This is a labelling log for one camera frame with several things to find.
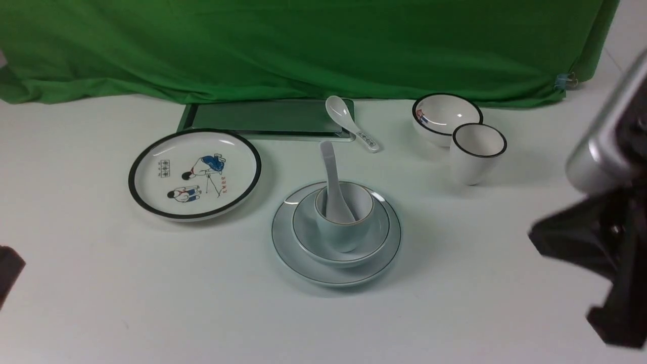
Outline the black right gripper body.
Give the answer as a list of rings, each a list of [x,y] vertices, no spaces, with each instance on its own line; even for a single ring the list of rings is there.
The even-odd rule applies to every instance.
[[[541,256],[612,283],[587,322],[606,345],[643,349],[646,336],[645,190],[589,196],[537,221],[528,237]]]

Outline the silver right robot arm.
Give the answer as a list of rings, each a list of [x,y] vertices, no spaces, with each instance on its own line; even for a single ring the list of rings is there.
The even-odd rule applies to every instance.
[[[538,253],[608,279],[587,321],[606,345],[643,349],[646,336],[646,54],[605,101],[566,163],[585,198],[531,226]]]

